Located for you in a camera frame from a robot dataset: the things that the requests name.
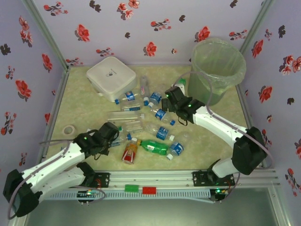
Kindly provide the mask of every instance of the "orange bottle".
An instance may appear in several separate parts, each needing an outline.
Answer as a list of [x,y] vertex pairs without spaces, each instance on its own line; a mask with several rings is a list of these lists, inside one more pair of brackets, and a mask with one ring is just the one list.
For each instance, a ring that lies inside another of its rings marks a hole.
[[130,143],[127,144],[122,156],[122,161],[127,164],[133,164],[137,153],[137,149],[137,138],[134,137],[132,138],[132,140],[130,140]]

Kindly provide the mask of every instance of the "floral wallpaper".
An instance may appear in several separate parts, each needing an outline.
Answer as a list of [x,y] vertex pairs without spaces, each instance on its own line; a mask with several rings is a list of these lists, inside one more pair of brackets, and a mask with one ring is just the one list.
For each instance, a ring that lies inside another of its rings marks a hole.
[[241,84],[252,121],[275,158],[293,225],[301,222],[301,30],[292,23],[301,19],[298,3],[275,1],[244,55]]
[[[60,8],[51,7],[53,13]],[[10,171],[23,171],[36,164],[38,142],[51,120],[63,67],[21,1],[3,2],[0,15],[3,18],[0,20],[0,190],[3,191]],[[7,225],[7,208],[8,202],[0,195],[1,225]]]
[[[95,65],[111,55],[126,64],[190,64],[193,47],[209,37],[240,48],[262,4],[262,0],[33,2],[66,64],[73,66]],[[255,55],[260,48],[256,46]]]

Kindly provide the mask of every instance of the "trash can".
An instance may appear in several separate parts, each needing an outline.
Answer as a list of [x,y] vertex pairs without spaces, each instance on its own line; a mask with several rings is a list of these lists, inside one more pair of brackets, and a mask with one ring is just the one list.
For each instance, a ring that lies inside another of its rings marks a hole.
[[188,95],[203,103],[207,103],[210,96],[210,86],[213,95],[209,105],[218,103],[226,90],[236,86],[245,77],[246,61],[237,48],[218,38],[203,40],[192,52],[192,68],[188,84]]

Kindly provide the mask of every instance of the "red block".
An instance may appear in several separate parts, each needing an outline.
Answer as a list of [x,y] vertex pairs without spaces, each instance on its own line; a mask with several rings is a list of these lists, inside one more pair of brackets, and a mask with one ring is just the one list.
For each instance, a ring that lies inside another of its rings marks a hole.
[[156,187],[143,187],[142,194],[156,194],[157,189]]

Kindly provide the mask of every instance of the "green bottle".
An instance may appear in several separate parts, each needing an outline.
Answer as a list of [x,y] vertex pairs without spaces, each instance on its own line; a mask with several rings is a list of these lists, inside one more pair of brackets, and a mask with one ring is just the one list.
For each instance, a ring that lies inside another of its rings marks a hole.
[[168,145],[153,140],[138,140],[137,144],[148,152],[157,153],[160,155],[167,155],[169,148]]

